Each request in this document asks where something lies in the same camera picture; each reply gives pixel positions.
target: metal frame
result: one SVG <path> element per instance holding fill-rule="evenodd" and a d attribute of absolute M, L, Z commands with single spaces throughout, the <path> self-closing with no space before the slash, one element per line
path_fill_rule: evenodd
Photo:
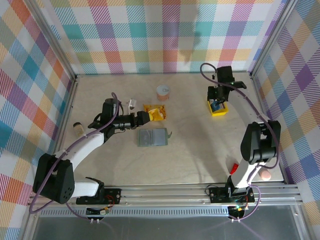
<path fill-rule="evenodd" d="M 87 207 L 74 206 L 72 209 L 80 216 L 86 215 Z M 88 218 L 114 218 L 114 217 L 139 217 L 139 218 L 181 218 L 181 217 L 228 217 L 227 206 L 185 206 L 185 207 L 112 207 L 106 215 L 86 215 Z M 65 207 L 50 207 L 40 213 L 41 218 L 74 218 L 75 215 Z"/>
<path fill-rule="evenodd" d="M 39 8 L 38 4 L 34 0 L 24 0 L 24 2 L 28 7 L 29 11 L 31 12 L 32 16 L 34 17 L 36 23 L 39 25 L 49 45 L 52 47 L 57 58 L 61 62 L 63 68 L 68 73 L 68 75 L 72 78 L 72 80 L 76 81 L 77 75 L 74 72 L 73 68 L 71 67 L 70 62 L 67 56 L 65 55 L 65 52 L 61 48 L 55 34 L 53 33 L 50 25 L 48 24 L 47 20 L 42 14 L 42 11 Z"/>
<path fill-rule="evenodd" d="M 233 203 L 210 203 L 210 197 L 205 193 L 210 183 L 199 184 L 156 184 L 156 185 L 124 185 L 110 186 L 108 188 L 120 188 L 121 200 L 115 208 L 121 207 L 196 207 L 196 206 L 234 206 Z M 214 186 L 223 187 L 223 183 L 213 183 Z M 256 182 L 261 191 L 261 206 L 273 205 L 299 205 L 302 198 L 295 184 L 283 182 Z M 39 197 L 35 208 L 43 206 L 48 199 Z M 76 199 L 72 198 L 69 203 L 76 205 Z M 104 205 L 77 205 L 78 207 L 105 207 Z M 61 204 L 53 202 L 48 206 L 61 207 Z"/>
<path fill-rule="evenodd" d="M 259 57 L 257 58 L 253 66 L 253 69 L 252 69 L 253 76 L 257 74 L 260 67 L 265 63 L 273 45 L 278 40 L 279 35 L 281 34 L 283 28 L 285 27 L 285 24 L 288 21 L 288 18 L 290 17 L 291 13 L 295 9 L 298 1 L 299 0 L 287 0 L 287 3 L 285 4 L 282 10 L 282 13 L 280 14 L 277 22 L 275 23 L 275 27 L 272 30 L 272 33 L 269 35 L 266 41 L 266 44 L 263 47 L 262 52 L 260 53 Z"/>
<path fill-rule="evenodd" d="M 70 88 L 70 93 L 69 93 L 70 95 L 69 95 L 68 101 L 65 105 L 65 110 L 63 111 L 63 114 L 62 114 L 63 117 L 62 117 L 60 127 L 59 127 L 59 130 L 57 133 L 53 153 L 56 153 L 57 151 L 59 151 L 61 149 L 61 147 L 63 146 L 64 140 L 65 140 L 65 132 L 66 132 L 66 128 L 67 128 L 67 124 L 68 124 L 68 120 L 69 120 L 71 111 L 74 107 L 73 104 L 74 104 L 76 93 L 78 90 L 78 85 L 79 85 L 78 81 L 73 81 L 71 83 L 71 88 Z"/>
<path fill-rule="evenodd" d="M 33 238 L 39 215 L 39 213 L 30 215 L 29 208 L 27 208 L 22 218 L 21 230 L 19 231 L 19 235 L 17 237 L 18 240 L 30 240 Z"/>
<path fill-rule="evenodd" d="M 258 103 L 259 103 L 259 106 L 261 108 L 261 111 L 267 115 L 267 111 L 264 107 L 264 104 L 263 104 L 263 100 L 259 94 L 259 89 L 258 89 L 258 86 L 256 84 L 256 81 L 255 81 L 255 78 L 253 76 L 250 76 L 251 80 L 252 80 L 252 84 L 253 84 L 253 87 L 255 89 L 255 95 L 256 95 L 256 98 L 258 99 Z M 286 184 L 289 183 L 289 179 L 288 179 L 288 176 L 286 174 L 286 170 L 285 170 L 285 166 L 283 165 L 282 161 L 279 161 L 279 168 L 280 168 L 280 171 L 282 173 L 282 176 L 283 176 L 283 180 Z"/>
<path fill-rule="evenodd" d="M 260 206 L 279 206 L 279 205 L 289 205 L 292 209 L 292 215 L 294 217 L 299 235 L 301 239 L 308 240 L 313 239 L 310 237 L 310 231 L 308 231 L 306 221 L 304 219 L 304 214 L 302 211 L 302 197 L 295 184 L 284 184 L 283 182 L 256 182 L 261 191 L 261 201 Z M 114 206 L 115 214 L 108 217 L 119 217 L 126 215 L 130 211 L 134 210 L 156 210 L 159 207 L 165 207 L 162 209 L 170 210 L 176 209 L 185 210 L 186 207 L 190 209 L 196 209 L 194 217 L 202 214 L 199 210 L 203 212 L 209 212 L 210 209 L 215 209 L 217 207 L 226 207 L 232 204 L 229 203 L 210 203 L 210 197 L 205 193 L 206 187 L 209 183 L 199 183 L 199 184 L 156 184 L 156 185 L 123 185 L 123 186 L 110 186 L 108 188 L 121 188 L 121 200 L 119 205 Z M 216 187 L 223 187 L 224 183 L 214 183 Z M 35 203 L 35 208 L 43 206 L 47 203 L 48 199 L 45 197 L 39 197 Z M 85 209 L 90 208 L 101 208 L 104 205 L 76 205 L 76 199 L 71 199 L 69 201 L 71 207 L 80 213 L 85 213 Z M 141 215 L 142 213 L 128 213 L 128 215 Z M 166 217 L 179 217 L 181 214 L 177 212 L 169 212 L 165 214 Z M 50 204 L 46 210 L 43 210 L 39 215 L 35 216 L 35 219 L 28 223 L 26 226 L 27 230 L 22 231 L 21 234 L 23 240 L 30 239 L 30 234 L 34 233 L 35 225 L 37 224 L 38 217 L 74 217 L 65 205 L 53 202 Z"/>
<path fill-rule="evenodd" d="M 214 71 L 214 69 L 210 70 L 210 71 L 203 71 L 204 73 L 207 73 L 207 74 L 212 74 L 212 72 Z M 239 74 L 239 73 L 247 73 L 248 71 L 247 70 L 235 70 L 235 71 L 232 71 L 233 73 L 236 73 L 236 74 Z M 99 73 L 99 74 L 89 74 L 89 75 L 86 75 L 86 74 L 78 74 L 77 75 L 77 78 L 87 78 L 87 77 L 90 77 L 90 78 L 96 78 L 96 77 L 101 77 L 101 76 L 114 76 L 114 75 L 155 75 L 155 74 L 161 74 L 161 75 L 170 75 L 170 74 L 199 74 L 199 72 L 188 72 L 188 71 L 179 71 L 179 72 L 152 72 L 152 73 L 137 73 L 137 72 L 125 72 L 125 73 L 119 73 L 119 74 L 111 74 L 111 73 Z"/>

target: checkered pattern wall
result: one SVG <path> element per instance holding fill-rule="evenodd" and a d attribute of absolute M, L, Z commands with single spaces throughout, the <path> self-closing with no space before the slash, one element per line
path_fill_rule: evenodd
<path fill-rule="evenodd" d="M 203 62 L 248 70 L 285 1 L 37 2 L 75 72 L 122 74 L 199 72 Z"/>
<path fill-rule="evenodd" d="M 257 49 L 257 51 L 256 51 L 256 53 L 255 53 L 255 55 L 254 55 L 254 57 L 253 57 L 253 60 L 252 60 L 250 66 L 249 66 L 249 68 L 248 68 L 248 72 L 252 72 L 252 70 L 253 70 L 253 68 L 254 68 L 257 60 L 258 60 L 258 57 L 260 56 L 262 50 L 264 49 L 264 47 L 265 47 L 265 45 L 266 45 L 266 42 L 267 42 L 270 34 L 272 33 L 274 27 L 276 26 L 277 20 L 278 20 L 278 18 L 279 18 L 279 16 L 280 16 L 281 12 L 283 11 L 283 9 L 284 9 L 287 1 L 288 1 L 288 0 L 281 0 L 281 3 L 280 3 L 280 5 L 278 6 L 278 9 L 276 10 L 276 12 L 275 12 L 275 14 L 274 14 L 274 16 L 273 16 L 273 18 L 272 18 L 272 21 L 271 21 L 271 23 L 270 23 L 267 31 L 265 32 L 265 34 L 264 34 L 264 36 L 263 36 L 263 39 L 262 39 L 262 41 L 260 42 L 260 45 L 259 45 L 259 47 L 258 47 L 258 49 Z"/>
<path fill-rule="evenodd" d="M 23 0 L 0 0 L 0 239 L 17 238 L 71 80 Z"/>
<path fill-rule="evenodd" d="M 320 1 L 300 0 L 257 84 L 270 118 L 281 123 L 281 158 L 320 239 Z"/>

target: purple cable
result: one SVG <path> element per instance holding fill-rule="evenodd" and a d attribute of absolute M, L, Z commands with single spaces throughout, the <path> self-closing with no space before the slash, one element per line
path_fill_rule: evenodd
<path fill-rule="evenodd" d="M 74 210 L 70 207 L 69 203 L 66 202 L 65 205 L 66 205 L 66 207 L 67 207 L 75 216 L 77 216 L 78 218 L 90 221 L 90 219 L 88 219 L 87 217 L 81 216 L 81 215 L 79 215 L 78 213 L 76 213 L 76 211 L 74 211 Z"/>
<path fill-rule="evenodd" d="M 114 92 L 112 92 L 111 95 L 112 95 L 112 97 L 113 97 L 114 99 L 118 100 L 117 95 L 116 95 Z M 40 193 L 41 193 L 42 190 L 44 189 L 47 181 L 49 180 L 49 177 L 50 177 L 51 174 L 53 173 L 55 167 L 56 167 L 57 164 L 60 162 L 60 160 L 61 160 L 62 158 L 64 158 L 64 156 L 65 156 L 68 152 L 70 152 L 70 150 L 71 150 L 72 148 L 74 148 L 78 143 L 80 143 L 80 142 L 83 141 L 84 139 L 90 137 L 91 135 L 93 135 L 93 134 L 95 134 L 95 133 L 97 133 L 97 132 L 100 132 L 102 129 L 104 129 L 104 128 L 106 128 L 107 126 L 109 126 L 109 125 L 115 120 L 118 111 L 119 111 L 119 101 L 116 101 L 115 113 L 114 113 L 114 115 L 112 116 L 112 118 L 110 119 L 109 122 L 107 122 L 107 123 L 106 123 L 105 125 L 103 125 L 102 127 L 98 128 L 97 130 L 94 130 L 94 131 L 88 133 L 87 135 L 84 135 L 84 136 L 80 137 L 78 140 L 76 140 L 74 143 L 72 143 L 72 144 L 61 154 L 61 156 L 55 161 L 55 163 L 52 165 L 52 167 L 50 168 L 49 172 L 48 172 L 47 175 L 45 176 L 45 178 L 44 178 L 41 186 L 39 187 L 38 191 L 36 192 L 36 194 L 35 194 L 32 202 L 31 202 L 31 204 L 30 204 L 30 208 L 29 208 L 29 213 L 30 213 L 30 214 L 35 214 L 35 213 L 41 211 L 42 209 L 44 209 L 45 207 L 47 207 L 49 204 L 51 204 L 51 203 L 53 202 L 53 200 L 51 200 L 51 201 L 47 202 L 45 205 L 43 205 L 42 207 L 39 207 L 38 209 L 33 210 L 34 205 L 35 205 L 35 203 L 36 203 L 36 201 L 37 201 Z"/>
<path fill-rule="evenodd" d="M 272 136 L 272 138 L 273 138 L 273 140 L 274 140 L 274 142 L 275 142 L 275 152 L 276 152 L 276 161 L 275 161 L 275 164 L 274 164 L 273 166 L 265 166 L 265 165 L 260 165 L 260 164 L 258 164 L 258 165 L 254 168 L 254 170 L 253 170 L 252 172 L 250 172 L 250 174 L 249 174 L 249 176 L 248 176 L 248 179 L 247 179 L 248 186 L 249 186 L 250 188 L 256 188 L 256 189 L 258 190 L 258 193 L 259 193 L 259 194 L 258 194 L 258 201 L 257 201 L 254 209 L 253 209 L 247 216 L 242 217 L 241 220 L 243 220 L 243 219 L 246 219 L 246 218 L 250 217 L 250 216 L 257 210 L 257 208 L 258 208 L 258 206 L 259 206 L 259 203 L 260 203 L 260 200 L 261 200 L 261 191 L 260 191 L 260 189 L 259 189 L 258 186 L 256 186 L 256 185 L 251 185 L 251 184 L 250 184 L 251 178 L 253 177 L 256 169 L 259 168 L 259 167 L 266 168 L 266 169 L 274 169 L 274 168 L 278 165 L 279 160 L 280 160 L 280 159 L 279 159 L 279 143 L 278 143 L 278 140 L 277 140 L 277 137 L 276 137 L 276 134 L 275 134 L 274 130 L 271 128 L 271 126 L 269 125 L 269 123 L 260 115 L 259 111 L 258 111 L 257 108 L 255 107 L 255 105 L 252 103 L 252 101 L 248 98 L 248 96 L 247 96 L 245 93 L 243 93 L 241 90 L 239 90 L 238 88 L 236 88 L 235 86 L 232 86 L 232 85 L 229 85 L 229 84 L 226 84 L 226 83 L 223 83 L 223 82 L 217 82 L 217 81 L 214 81 L 214 80 L 211 80 L 210 78 L 208 78 L 208 77 L 204 74 L 204 72 L 203 72 L 203 70 L 202 70 L 202 68 L 203 68 L 204 65 L 208 65 L 208 66 L 214 68 L 214 72 L 215 72 L 215 73 L 217 72 L 217 69 L 216 69 L 215 66 L 213 66 L 213 65 L 210 64 L 210 63 L 205 62 L 205 63 L 202 63 L 201 66 L 200 66 L 200 73 L 201 73 L 201 75 L 202 75 L 205 79 L 207 79 L 208 81 L 210 81 L 210 82 L 212 82 L 212 83 L 214 83 L 214 84 L 217 84 L 217 85 L 222 85 L 222 86 L 231 88 L 231 89 L 235 90 L 237 93 L 239 93 L 241 96 L 243 96 L 243 98 L 246 99 L 247 102 L 249 103 L 249 105 L 252 107 L 252 109 L 253 109 L 253 111 L 256 113 L 256 115 L 263 121 L 263 123 L 264 123 L 264 124 L 266 125 L 266 127 L 269 129 L 269 131 L 270 131 L 270 133 L 271 133 L 271 136 Z"/>

